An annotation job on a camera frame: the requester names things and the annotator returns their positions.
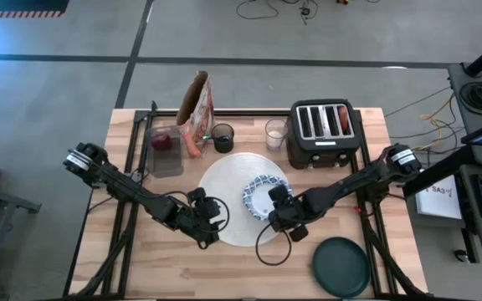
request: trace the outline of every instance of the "blue and white patterned plate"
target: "blue and white patterned plate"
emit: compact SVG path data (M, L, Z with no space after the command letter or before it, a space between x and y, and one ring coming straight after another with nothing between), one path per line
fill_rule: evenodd
M284 185L288 193L293 195L291 186L287 181L277 176L257 176L244 188L243 203L249 209L250 214L260 221L267 222L269 213L274 210L273 201L269 197L269 190L278 185Z

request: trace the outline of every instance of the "toaster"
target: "toaster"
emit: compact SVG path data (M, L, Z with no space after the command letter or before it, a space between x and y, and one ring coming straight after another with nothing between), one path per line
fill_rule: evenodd
M288 159L295 169L343 167L360 147L360 121L346 99L297 101L286 123Z

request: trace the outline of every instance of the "black cup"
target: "black cup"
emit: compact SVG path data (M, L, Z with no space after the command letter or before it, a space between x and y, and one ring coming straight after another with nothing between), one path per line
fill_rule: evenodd
M211 130L213 145L219 153L225 154L233 149L233 128L227 124L215 125Z

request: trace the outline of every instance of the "desk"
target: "desk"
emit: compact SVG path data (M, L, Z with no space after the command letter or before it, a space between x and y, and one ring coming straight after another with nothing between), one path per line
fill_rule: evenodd
M134 114L134 110L115 110L105 141L110 162L121 170L125 164ZM390 145L382 110L361 109L361 114L370 156L376 158L384 147ZM271 154L265 149L264 125L268 119L268 116L217 116L216 123L225 122L235 129L235 147L231 153L253 152L271 159L287 176L294 194L313 186L328 186L351 173L350 166L306 171L293 169L287 160L285 148L278 154ZM172 117L156 117L153 120L153 126L173 123ZM137 141L134 166L139 160L142 138ZM191 191L197 187L207 168L223 156L227 155L218 154L209 146L205 159L183 158L182 175L163 179L148 176L143 186L155 193ZM107 197L105 190L97 190L91 197L90 205ZM104 261L109 249L116 203L107 202L87 217L71 278L70 293L82 289ZM303 241L294 243L290 259L279 267L267 267L260 263L253 247L233 247L224 242L216 242L209 249L200 250L192 239L164 228L152 221L144 210L140 210L126 297L329 298L331 296L311 276L311 255L320 242L334 236L348 237L365 247L360 218L353 208L355 205L356 197L348 196L337 202L324 218L308 225L310 235ZM406 204L400 199L389 197L382 203L382 215L392 255L414 284L427 291ZM287 242L283 235L261 247L262 255L270 261L280 260L286 250ZM380 258L377 258L377 267L384 287L386 280ZM120 269L120 264L115 266L115 271L117 268ZM118 273L115 275L113 285L116 286ZM371 286L359 297L372 297Z

